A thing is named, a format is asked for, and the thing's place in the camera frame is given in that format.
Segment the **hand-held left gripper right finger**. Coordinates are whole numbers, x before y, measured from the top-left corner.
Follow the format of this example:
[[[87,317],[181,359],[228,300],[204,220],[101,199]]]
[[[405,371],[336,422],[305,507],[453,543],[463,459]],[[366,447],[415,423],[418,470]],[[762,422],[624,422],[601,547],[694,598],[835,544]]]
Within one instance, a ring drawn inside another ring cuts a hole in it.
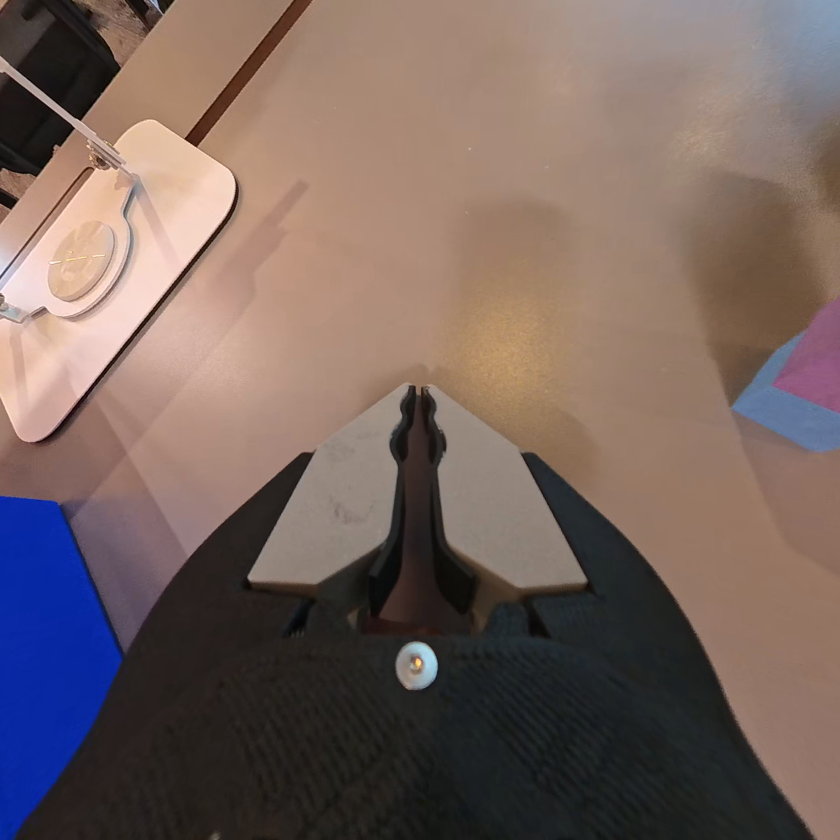
[[[422,390],[438,587],[462,615],[583,592],[588,581],[518,446],[433,385]]]

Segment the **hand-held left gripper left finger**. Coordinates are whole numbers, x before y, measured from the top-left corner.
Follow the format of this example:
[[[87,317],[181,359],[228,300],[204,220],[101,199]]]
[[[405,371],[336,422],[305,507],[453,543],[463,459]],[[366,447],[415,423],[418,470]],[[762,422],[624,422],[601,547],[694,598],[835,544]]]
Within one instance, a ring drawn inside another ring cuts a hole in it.
[[[317,447],[248,573],[252,589],[344,614],[371,601],[369,571],[400,522],[395,443],[416,397],[415,386],[398,386]]]

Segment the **blue foam cube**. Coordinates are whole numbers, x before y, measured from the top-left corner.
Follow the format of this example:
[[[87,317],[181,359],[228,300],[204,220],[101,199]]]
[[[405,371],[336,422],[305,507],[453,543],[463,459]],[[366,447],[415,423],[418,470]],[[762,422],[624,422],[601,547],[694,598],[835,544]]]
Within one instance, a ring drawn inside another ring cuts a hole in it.
[[[771,354],[731,409],[803,449],[831,452],[839,449],[838,413],[775,384],[804,335],[795,335]]]

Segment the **purple foam cube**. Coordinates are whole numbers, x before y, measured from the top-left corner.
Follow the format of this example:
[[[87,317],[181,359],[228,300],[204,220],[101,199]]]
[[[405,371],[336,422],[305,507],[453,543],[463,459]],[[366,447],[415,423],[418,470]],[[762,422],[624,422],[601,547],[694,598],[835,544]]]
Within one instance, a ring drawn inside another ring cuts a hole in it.
[[[838,298],[815,315],[773,384],[793,396],[839,413]]]

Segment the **blue plastic bin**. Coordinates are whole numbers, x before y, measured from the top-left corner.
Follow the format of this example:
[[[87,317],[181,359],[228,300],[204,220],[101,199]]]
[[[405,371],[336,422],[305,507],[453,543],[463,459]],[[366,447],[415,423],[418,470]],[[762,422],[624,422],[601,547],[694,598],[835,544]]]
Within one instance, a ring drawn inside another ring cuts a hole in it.
[[[1,498],[1,838],[87,736],[122,660],[58,503]]]

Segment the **white document stand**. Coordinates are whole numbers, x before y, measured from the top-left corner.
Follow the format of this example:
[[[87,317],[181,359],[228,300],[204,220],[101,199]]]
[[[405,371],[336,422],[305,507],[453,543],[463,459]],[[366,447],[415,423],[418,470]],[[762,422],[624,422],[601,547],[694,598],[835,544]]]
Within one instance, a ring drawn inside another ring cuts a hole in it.
[[[2,406],[52,435],[226,224],[234,174],[154,120],[116,145],[2,58],[2,72],[85,138],[91,173],[19,246],[2,246]]]

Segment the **black office chair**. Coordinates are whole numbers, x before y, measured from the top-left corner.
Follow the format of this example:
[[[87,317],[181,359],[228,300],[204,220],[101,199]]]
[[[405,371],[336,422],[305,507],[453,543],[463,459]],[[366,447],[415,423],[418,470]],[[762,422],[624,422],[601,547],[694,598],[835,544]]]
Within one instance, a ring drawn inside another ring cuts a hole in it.
[[[77,119],[120,69],[91,16],[70,1],[2,2],[2,57]],[[2,74],[2,172],[37,176],[71,132],[67,122]]]

